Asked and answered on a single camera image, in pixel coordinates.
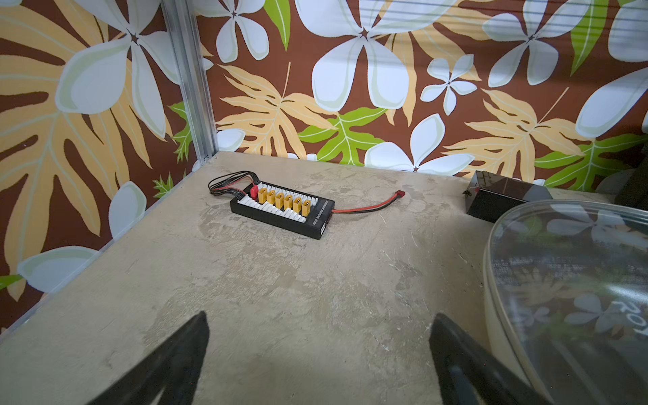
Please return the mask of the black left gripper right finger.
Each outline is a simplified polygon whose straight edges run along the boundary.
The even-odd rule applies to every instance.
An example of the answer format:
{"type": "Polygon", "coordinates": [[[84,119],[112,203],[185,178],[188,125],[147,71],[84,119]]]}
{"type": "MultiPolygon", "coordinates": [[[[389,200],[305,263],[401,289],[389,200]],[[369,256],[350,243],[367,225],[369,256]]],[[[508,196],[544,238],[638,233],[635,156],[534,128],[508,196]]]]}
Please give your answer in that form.
{"type": "Polygon", "coordinates": [[[429,345],[442,403],[548,403],[443,313],[431,325],[429,345]]]}

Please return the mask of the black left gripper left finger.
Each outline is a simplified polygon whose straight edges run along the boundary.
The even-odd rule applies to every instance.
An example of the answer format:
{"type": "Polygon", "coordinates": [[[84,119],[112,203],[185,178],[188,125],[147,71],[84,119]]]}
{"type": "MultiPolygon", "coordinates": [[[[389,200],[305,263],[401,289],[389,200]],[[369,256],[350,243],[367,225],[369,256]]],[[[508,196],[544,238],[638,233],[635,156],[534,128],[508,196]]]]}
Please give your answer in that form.
{"type": "Polygon", "coordinates": [[[191,404],[209,343],[207,314],[199,312],[91,400],[92,404],[191,404]]]}

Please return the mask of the glass pot lid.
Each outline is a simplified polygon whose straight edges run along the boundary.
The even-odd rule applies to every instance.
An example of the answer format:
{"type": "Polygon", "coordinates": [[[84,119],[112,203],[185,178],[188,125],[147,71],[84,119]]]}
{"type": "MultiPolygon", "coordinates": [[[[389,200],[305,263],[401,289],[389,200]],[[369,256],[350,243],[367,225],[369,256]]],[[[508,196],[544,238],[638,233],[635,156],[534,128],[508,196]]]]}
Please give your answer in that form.
{"type": "Polygon", "coordinates": [[[485,249],[484,300],[494,356],[550,403],[646,403],[645,211],[511,209],[485,249]]]}

